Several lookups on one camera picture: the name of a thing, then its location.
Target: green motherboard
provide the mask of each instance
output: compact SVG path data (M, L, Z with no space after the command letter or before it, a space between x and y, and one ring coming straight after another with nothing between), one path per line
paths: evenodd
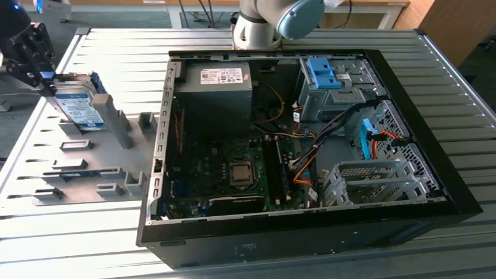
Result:
M263 212L304 208L304 189L291 183L288 200L271 200L263 138L192 142L190 156L183 156L182 178L174 181L175 218L208 215L208 200L256 196L264 198ZM279 138L283 163L295 159L292 139Z

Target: wooden cabinet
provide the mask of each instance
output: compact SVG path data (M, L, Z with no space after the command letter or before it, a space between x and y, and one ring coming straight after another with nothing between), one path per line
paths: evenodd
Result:
M496 26L495 0L410 0L395 29L423 29L459 66Z

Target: motherboard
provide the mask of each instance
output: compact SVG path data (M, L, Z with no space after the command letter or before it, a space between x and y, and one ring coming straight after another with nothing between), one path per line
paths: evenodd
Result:
M306 191L286 168L295 159L290 137L194 142L191 150L171 188L174 218L304 208Z

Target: metal bracket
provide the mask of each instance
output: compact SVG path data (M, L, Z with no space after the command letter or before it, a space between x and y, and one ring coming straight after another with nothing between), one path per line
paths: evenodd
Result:
M143 171L140 172L140 177L138 179L134 178L130 172L126 173L124 186L134 196L143 194L143 189L146 187L147 182L148 177Z
M96 184L96 187L99 189L96 193L102 198L115 198L126 193L118 183Z

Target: metal workbench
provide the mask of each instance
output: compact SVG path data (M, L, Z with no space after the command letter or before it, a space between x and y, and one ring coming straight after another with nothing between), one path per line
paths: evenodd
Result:
M383 51L484 213L391 248L174 271L135 245L140 201L35 206L31 197L3 199L2 278L496 277L496 118L431 40L414 31L318 30L286 47ZM159 112L168 51L230 48L228 30L79 30L59 72L95 70L119 109ZM63 136L52 113L42 99L0 173L3 198L26 187L16 179L34 166L26 159L47 148L32 146L38 132Z

